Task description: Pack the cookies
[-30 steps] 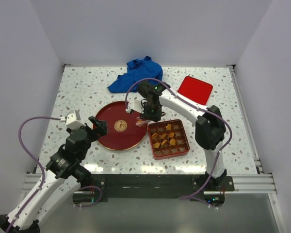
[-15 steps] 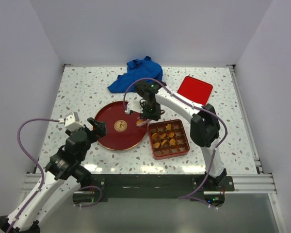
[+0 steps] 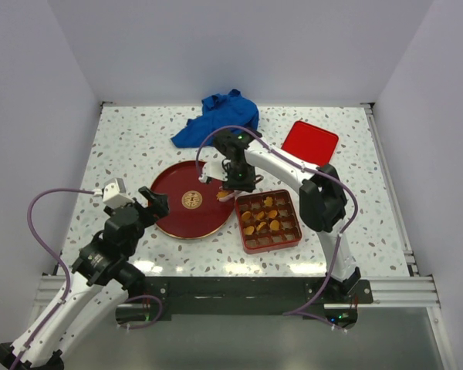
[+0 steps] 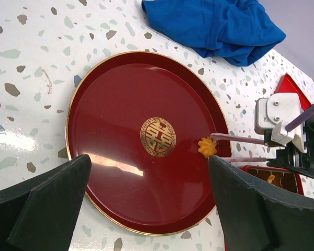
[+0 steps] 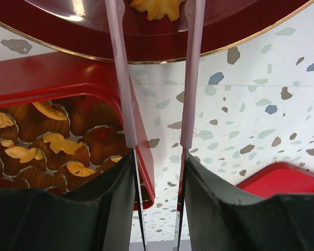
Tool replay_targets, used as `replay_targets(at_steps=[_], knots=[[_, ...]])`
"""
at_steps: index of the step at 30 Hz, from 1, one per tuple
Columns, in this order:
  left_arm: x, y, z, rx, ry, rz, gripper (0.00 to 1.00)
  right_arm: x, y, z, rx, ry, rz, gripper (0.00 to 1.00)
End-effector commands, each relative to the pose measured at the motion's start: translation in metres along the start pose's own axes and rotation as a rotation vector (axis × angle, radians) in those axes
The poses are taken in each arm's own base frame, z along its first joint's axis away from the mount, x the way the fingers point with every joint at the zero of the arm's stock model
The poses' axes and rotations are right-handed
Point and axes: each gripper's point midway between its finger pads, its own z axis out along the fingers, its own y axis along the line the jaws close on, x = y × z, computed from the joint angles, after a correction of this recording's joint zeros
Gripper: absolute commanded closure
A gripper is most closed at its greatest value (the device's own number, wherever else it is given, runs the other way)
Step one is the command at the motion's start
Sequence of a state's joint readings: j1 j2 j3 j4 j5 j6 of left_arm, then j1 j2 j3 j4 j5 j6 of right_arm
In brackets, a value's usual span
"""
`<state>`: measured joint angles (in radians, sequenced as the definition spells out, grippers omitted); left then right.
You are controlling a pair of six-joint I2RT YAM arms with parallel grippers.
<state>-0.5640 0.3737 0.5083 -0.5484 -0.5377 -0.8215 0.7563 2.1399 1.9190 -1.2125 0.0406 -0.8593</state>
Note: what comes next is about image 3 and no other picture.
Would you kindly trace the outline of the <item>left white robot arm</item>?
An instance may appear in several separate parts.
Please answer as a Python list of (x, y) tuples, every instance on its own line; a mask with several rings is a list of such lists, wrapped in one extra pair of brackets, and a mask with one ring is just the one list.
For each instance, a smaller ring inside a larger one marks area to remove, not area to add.
[(145, 230), (169, 214), (168, 197), (147, 187), (139, 190), (147, 200), (143, 206), (128, 196), (121, 179), (102, 189), (86, 191), (101, 198), (108, 215), (103, 229), (80, 249), (78, 258), (67, 265), (38, 235), (32, 222), (34, 202), (27, 211), (33, 237), (57, 260), (65, 274), (63, 286), (46, 309), (16, 340), (0, 344), (0, 364), (7, 369), (62, 369), (66, 337), (73, 342), (81, 331), (100, 318), (104, 308), (139, 300), (158, 305), (160, 298), (146, 289), (145, 274), (129, 262)]

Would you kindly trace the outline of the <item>flower cookie top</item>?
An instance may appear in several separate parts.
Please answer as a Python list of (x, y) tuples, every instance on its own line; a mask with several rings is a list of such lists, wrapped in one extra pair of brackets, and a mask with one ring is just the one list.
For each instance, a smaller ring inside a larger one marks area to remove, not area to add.
[(255, 215), (256, 220), (263, 220), (265, 218), (265, 211), (260, 211)]

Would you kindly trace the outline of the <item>red square box lid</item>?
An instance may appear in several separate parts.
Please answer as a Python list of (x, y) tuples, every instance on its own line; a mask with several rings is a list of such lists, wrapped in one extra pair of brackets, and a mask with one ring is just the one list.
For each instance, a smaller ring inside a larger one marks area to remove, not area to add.
[(331, 161), (338, 142), (339, 137), (335, 133), (296, 121), (281, 149), (305, 162), (324, 166)]

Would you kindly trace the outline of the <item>pink metal tongs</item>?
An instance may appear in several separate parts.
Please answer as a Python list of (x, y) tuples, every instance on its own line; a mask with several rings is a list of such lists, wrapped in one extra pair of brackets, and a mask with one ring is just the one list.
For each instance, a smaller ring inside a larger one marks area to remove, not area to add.
[(229, 195), (227, 197), (223, 198), (223, 199), (220, 199), (220, 200), (217, 199), (221, 203), (228, 202), (230, 200), (234, 200), (237, 197), (237, 195), (240, 194), (239, 191), (230, 191), (230, 190), (225, 190), (225, 191), (228, 191)]

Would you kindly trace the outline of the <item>round cookie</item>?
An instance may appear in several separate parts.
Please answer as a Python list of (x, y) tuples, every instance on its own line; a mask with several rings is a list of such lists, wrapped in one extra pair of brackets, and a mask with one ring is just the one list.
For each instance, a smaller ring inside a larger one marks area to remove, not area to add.
[(252, 216), (252, 213), (250, 211), (246, 211), (241, 215), (241, 219), (243, 221), (247, 221), (250, 219), (251, 216)]
[(270, 226), (270, 228), (271, 228), (272, 230), (279, 230), (279, 228), (280, 228), (280, 223), (279, 223), (277, 220), (274, 220), (274, 221), (272, 221), (272, 222), (270, 223), (269, 226)]
[(243, 229), (244, 234), (246, 235), (252, 235), (255, 233), (255, 227), (254, 226), (249, 226)]

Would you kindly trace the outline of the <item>round dark red tray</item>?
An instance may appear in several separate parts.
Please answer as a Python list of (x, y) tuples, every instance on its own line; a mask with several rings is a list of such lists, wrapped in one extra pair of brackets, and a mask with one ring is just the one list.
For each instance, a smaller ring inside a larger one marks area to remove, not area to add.
[(176, 163), (160, 173), (150, 189), (167, 196), (169, 214), (156, 222), (165, 234), (198, 239), (221, 228), (235, 210), (233, 200), (221, 202), (222, 182), (202, 183), (193, 160)]

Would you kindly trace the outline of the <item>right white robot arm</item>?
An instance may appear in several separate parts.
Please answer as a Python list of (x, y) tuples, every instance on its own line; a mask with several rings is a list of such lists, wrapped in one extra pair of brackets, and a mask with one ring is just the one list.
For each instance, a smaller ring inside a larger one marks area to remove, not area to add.
[(299, 196), (300, 219), (316, 232), (328, 264), (326, 282), (314, 297), (326, 292), (339, 303), (353, 297), (360, 269), (350, 251), (346, 229), (358, 213), (358, 203), (340, 181), (336, 168), (307, 164), (253, 131), (235, 134), (224, 129), (214, 134), (211, 145), (225, 160), (205, 164), (201, 181), (213, 178), (221, 180), (225, 190), (251, 193), (255, 171), (260, 169), (289, 186)]

